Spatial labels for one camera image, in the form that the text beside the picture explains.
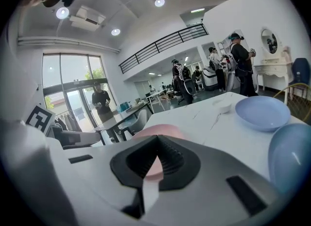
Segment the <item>white vanity table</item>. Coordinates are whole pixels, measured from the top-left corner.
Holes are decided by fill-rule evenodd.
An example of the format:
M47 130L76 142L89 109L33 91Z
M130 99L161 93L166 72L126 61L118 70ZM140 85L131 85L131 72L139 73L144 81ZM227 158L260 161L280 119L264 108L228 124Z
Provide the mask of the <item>white vanity table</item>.
M281 42L278 40L277 51L272 54L267 49L262 49L263 59L260 65L255 65L255 75L257 80L257 93L259 91L258 76L262 76L262 86L265 90L265 76L275 75L279 78L284 78L284 88L286 88L293 78L292 61L287 51L284 51ZM287 103L288 91L285 91L284 103Z

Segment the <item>mirror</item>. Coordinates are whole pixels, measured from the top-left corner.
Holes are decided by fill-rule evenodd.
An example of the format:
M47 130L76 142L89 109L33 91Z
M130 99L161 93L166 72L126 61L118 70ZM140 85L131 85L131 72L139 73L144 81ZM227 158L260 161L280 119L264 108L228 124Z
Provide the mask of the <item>mirror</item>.
M262 31L261 40L268 52L270 52L271 54L276 53L277 51L276 36L269 29L264 29Z

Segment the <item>ceiling light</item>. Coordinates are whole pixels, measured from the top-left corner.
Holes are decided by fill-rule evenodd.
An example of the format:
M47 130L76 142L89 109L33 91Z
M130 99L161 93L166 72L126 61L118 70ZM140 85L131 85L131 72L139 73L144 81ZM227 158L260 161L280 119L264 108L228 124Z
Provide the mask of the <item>ceiling light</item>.
M59 19L65 19L68 17L68 15L69 15L69 9L67 7L61 7L56 12L56 17L58 17Z
M200 8L200 9L196 9L196 10L191 11L191 13L197 13L197 12L201 12L204 10L205 10L205 8Z
M156 7L161 7L161 6L164 5L164 3L165 3L165 0L156 0L155 1L155 6Z
M118 28L115 28L115 29L113 29L112 31L111 31L111 34L113 35L113 36L117 36L117 35L119 35L120 34L120 29L118 29Z

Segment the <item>light blue bowl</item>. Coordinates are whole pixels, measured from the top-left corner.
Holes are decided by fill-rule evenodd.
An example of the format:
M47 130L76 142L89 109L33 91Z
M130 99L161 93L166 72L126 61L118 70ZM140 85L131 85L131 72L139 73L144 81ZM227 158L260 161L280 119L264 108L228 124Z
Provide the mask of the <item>light blue bowl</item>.
M282 192L296 191L311 165L311 127L288 124L278 129L269 146L271 182Z
M243 124L259 131L276 131L291 118L289 108L267 96L253 96L239 101L235 111Z

